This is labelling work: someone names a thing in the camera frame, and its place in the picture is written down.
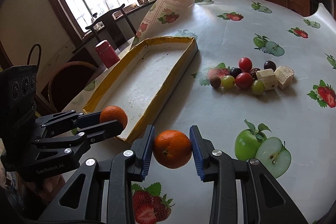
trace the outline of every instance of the green grape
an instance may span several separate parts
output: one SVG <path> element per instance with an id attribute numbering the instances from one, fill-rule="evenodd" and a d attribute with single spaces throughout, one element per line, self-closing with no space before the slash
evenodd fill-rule
<path id="1" fill-rule="evenodd" d="M 235 78 L 231 75 L 224 76 L 221 81 L 222 86 L 226 89 L 230 89 L 235 85 Z"/>
<path id="2" fill-rule="evenodd" d="M 254 95 L 262 95 L 265 91 L 265 85 L 261 80 L 256 80 L 252 83 L 252 93 Z"/>

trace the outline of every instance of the red tomato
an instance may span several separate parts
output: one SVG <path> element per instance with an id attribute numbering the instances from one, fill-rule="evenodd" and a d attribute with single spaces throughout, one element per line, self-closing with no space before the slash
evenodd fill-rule
<path id="1" fill-rule="evenodd" d="M 252 86 L 253 77 L 248 72 L 243 72 L 236 77 L 236 85 L 242 90 L 247 90 Z"/>
<path id="2" fill-rule="evenodd" d="M 249 72 L 252 69 L 252 61 L 247 57 L 241 58 L 238 65 L 243 72 Z"/>

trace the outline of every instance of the red thermos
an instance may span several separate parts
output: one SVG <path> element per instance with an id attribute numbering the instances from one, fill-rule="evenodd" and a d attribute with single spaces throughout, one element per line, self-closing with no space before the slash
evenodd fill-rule
<path id="1" fill-rule="evenodd" d="M 96 52 L 105 64 L 106 68 L 111 68 L 120 58 L 107 40 L 103 40 L 96 46 Z"/>

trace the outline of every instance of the orange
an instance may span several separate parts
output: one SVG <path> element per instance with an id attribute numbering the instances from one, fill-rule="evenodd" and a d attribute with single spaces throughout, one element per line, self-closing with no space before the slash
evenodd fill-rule
<path id="1" fill-rule="evenodd" d="M 119 121 L 123 128 L 125 129 L 127 125 L 127 115 L 125 111 L 118 107 L 118 106 L 108 106 L 100 114 L 99 121 L 102 122 L 109 122 L 112 120 Z"/>
<path id="2" fill-rule="evenodd" d="M 161 165 L 175 169 L 185 165 L 191 158 L 189 138 L 177 130 L 166 130 L 154 140 L 153 154 Z"/>

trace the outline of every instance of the silver screw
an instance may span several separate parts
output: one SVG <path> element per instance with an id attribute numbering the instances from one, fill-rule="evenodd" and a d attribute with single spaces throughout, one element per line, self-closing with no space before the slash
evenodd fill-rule
<path id="1" fill-rule="evenodd" d="M 125 157 L 130 157 L 130 156 L 132 156 L 133 155 L 133 151 L 132 150 L 125 150 L 124 151 L 124 153 L 123 153 L 123 155 L 125 156 Z"/>
<path id="2" fill-rule="evenodd" d="M 222 151 L 220 151 L 220 150 L 217 150 L 217 149 L 215 149 L 215 150 L 212 150 L 212 154 L 214 155 L 214 156 L 221 156 L 222 155 Z"/>
<path id="3" fill-rule="evenodd" d="M 95 161 L 94 159 L 88 159 L 88 160 L 86 160 L 85 164 L 86 164 L 87 166 L 91 166 L 91 165 L 94 165 L 95 162 L 96 162 L 96 161 Z"/>
<path id="4" fill-rule="evenodd" d="M 250 163 L 252 165 L 258 165 L 260 163 L 260 161 L 258 159 L 253 158 L 253 159 L 250 159 Z"/>

